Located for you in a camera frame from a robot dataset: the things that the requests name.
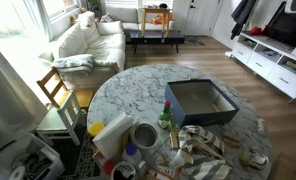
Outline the grey white striped cloth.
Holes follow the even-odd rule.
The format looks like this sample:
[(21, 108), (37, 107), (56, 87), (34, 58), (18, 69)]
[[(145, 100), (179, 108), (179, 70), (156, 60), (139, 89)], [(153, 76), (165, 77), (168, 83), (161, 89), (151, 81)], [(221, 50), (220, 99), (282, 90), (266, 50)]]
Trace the grey white striped cloth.
[(231, 180), (232, 168), (223, 157), (225, 144), (213, 133), (197, 125), (184, 126), (179, 134), (179, 150), (172, 160), (190, 180)]

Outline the navy blue open box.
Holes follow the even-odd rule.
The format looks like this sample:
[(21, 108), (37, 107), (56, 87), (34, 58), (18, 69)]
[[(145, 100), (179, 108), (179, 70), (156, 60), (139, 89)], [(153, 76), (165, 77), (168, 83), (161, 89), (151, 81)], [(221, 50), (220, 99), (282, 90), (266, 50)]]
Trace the navy blue open box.
[(164, 97), (179, 127), (209, 126), (230, 122), (239, 107), (212, 80), (168, 82)]

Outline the green bottle red cap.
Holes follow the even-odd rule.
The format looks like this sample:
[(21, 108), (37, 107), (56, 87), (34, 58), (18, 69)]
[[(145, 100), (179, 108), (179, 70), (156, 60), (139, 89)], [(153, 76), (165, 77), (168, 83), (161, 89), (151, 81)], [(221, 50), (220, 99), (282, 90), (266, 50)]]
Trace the green bottle red cap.
[(159, 126), (163, 129), (165, 129), (168, 126), (168, 123), (171, 117), (170, 107), (171, 107), (171, 102), (166, 100), (164, 103), (164, 109), (159, 116)]

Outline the black coffee table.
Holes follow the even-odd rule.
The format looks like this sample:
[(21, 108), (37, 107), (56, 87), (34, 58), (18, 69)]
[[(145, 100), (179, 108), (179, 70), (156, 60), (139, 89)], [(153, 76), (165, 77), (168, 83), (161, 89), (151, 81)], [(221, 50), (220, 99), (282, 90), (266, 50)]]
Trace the black coffee table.
[(140, 30), (134, 30), (130, 32), (130, 39), (134, 51), (137, 51), (137, 46), (141, 44), (170, 44), (177, 47), (185, 41), (185, 37), (180, 32), (170, 31), (168, 35), (165, 35), (161, 30), (148, 30), (145, 34), (142, 34)]

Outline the yellow round lid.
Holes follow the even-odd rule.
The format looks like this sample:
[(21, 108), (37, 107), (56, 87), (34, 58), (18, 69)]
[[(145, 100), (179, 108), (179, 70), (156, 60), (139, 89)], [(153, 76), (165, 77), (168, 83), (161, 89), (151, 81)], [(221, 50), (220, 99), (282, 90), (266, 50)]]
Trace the yellow round lid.
[(95, 137), (100, 133), (100, 131), (105, 127), (105, 125), (102, 122), (94, 122), (91, 124), (88, 128), (88, 133), (92, 136)]

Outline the white bottle blue cap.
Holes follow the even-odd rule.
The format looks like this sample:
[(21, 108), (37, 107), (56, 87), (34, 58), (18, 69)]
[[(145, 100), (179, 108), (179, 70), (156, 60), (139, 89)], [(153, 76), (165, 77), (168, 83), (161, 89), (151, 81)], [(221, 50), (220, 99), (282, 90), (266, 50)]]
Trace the white bottle blue cap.
[(125, 146), (122, 159), (137, 167), (142, 160), (141, 152), (135, 144), (129, 143)]

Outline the white fabric sofa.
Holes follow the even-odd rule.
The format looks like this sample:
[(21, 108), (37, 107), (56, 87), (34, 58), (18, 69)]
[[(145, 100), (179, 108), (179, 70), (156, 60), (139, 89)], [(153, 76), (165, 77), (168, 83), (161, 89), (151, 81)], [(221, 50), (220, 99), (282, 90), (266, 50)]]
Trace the white fabric sofa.
[(49, 49), (39, 55), (46, 67), (60, 58), (93, 56), (91, 71), (60, 72), (68, 89), (98, 88), (109, 78), (124, 70), (126, 43), (130, 33), (141, 28), (141, 9), (109, 7), (106, 16), (112, 22), (94, 22), (89, 26), (76, 23), (52, 40)]

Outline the grey folded blanket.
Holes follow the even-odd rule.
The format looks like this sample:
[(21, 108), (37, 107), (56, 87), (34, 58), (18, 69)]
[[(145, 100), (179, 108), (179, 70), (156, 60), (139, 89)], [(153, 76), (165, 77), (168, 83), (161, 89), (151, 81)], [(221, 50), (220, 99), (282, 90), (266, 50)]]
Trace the grey folded blanket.
[(52, 66), (62, 74), (90, 74), (93, 70), (93, 56), (91, 54), (81, 54), (59, 58), (53, 61)]

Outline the wooden side table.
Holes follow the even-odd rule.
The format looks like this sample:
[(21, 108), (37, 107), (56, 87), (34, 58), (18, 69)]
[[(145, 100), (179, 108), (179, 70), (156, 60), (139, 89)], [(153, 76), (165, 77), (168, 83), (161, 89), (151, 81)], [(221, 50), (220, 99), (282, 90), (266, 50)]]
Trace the wooden side table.
[(141, 35), (145, 36), (146, 31), (146, 16), (148, 14), (154, 14), (154, 20), (160, 18), (162, 24), (162, 33), (165, 37), (169, 35), (169, 21), (171, 20), (171, 12), (168, 8), (142, 8), (142, 25), (141, 25)]

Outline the brown wooden sticks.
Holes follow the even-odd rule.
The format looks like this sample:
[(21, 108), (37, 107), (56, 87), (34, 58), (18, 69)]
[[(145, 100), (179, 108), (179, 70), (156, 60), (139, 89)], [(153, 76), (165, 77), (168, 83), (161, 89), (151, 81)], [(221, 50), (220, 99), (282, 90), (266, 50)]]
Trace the brown wooden sticks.
[(240, 147), (239, 141), (230, 134), (224, 133), (222, 141), (229, 147), (238, 149)]

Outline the natural wooden chair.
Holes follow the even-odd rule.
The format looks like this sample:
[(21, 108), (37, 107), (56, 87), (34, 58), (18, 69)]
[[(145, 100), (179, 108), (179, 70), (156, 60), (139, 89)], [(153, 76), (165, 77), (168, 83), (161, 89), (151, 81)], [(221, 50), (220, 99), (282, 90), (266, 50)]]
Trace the natural wooden chair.
[(89, 88), (68, 89), (58, 74), (57, 70), (52, 68), (37, 84), (50, 100), (51, 104), (59, 108), (69, 93), (73, 91), (77, 98), (77, 102), (82, 109), (87, 110), (91, 99), (94, 95), (94, 90)]

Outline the white wooden chair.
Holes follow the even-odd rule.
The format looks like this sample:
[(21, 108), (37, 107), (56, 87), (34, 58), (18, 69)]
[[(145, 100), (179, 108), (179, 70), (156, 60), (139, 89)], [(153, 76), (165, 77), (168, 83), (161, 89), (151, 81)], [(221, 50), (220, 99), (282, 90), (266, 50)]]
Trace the white wooden chair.
[(48, 145), (53, 139), (71, 139), (76, 146), (80, 141), (74, 131), (81, 118), (81, 108), (74, 91), (70, 91), (59, 108), (51, 108), (36, 129), (37, 134)]

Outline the white plastic jar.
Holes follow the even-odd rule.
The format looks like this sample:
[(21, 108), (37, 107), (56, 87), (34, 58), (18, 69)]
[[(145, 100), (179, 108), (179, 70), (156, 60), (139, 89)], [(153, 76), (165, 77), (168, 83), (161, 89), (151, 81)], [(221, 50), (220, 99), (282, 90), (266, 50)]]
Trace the white plastic jar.
[(263, 119), (257, 119), (257, 132), (260, 134), (265, 133), (265, 126), (264, 126), (264, 120)]

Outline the dark hanging jacket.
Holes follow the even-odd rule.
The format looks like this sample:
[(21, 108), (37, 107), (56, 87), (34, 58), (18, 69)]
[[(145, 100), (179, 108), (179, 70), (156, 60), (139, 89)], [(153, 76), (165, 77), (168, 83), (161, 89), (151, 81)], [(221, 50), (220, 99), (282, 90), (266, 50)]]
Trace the dark hanging jacket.
[(242, 0), (231, 14), (231, 17), (235, 22), (235, 26), (231, 31), (231, 40), (240, 35), (255, 3), (256, 0)]

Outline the white curtain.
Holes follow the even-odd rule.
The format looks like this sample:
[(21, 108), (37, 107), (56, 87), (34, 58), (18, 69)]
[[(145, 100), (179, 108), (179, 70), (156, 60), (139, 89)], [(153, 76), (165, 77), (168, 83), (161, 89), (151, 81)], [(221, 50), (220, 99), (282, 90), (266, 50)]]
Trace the white curtain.
[(0, 52), (0, 149), (35, 130), (47, 110)]

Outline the white plastic storage bin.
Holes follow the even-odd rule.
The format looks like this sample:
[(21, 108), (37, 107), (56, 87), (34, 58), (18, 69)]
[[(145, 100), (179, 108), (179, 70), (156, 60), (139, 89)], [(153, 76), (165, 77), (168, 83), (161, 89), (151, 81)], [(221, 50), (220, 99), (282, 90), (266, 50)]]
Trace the white plastic storage bin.
[(0, 149), (0, 180), (58, 180), (64, 171), (60, 154), (31, 133)]

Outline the white tv cabinet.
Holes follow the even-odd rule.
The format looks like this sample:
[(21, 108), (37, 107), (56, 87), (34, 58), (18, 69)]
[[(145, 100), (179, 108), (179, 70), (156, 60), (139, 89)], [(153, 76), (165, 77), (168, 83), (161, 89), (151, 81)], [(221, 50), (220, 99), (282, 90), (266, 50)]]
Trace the white tv cabinet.
[(295, 100), (296, 55), (292, 50), (275, 39), (245, 31), (239, 35), (231, 57)]

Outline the black television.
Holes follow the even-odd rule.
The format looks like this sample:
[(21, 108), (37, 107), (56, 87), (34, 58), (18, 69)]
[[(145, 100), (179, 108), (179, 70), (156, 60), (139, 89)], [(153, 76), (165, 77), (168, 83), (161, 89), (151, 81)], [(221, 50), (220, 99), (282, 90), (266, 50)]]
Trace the black television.
[(296, 13), (285, 12), (283, 1), (263, 30), (263, 34), (282, 43), (296, 46)]

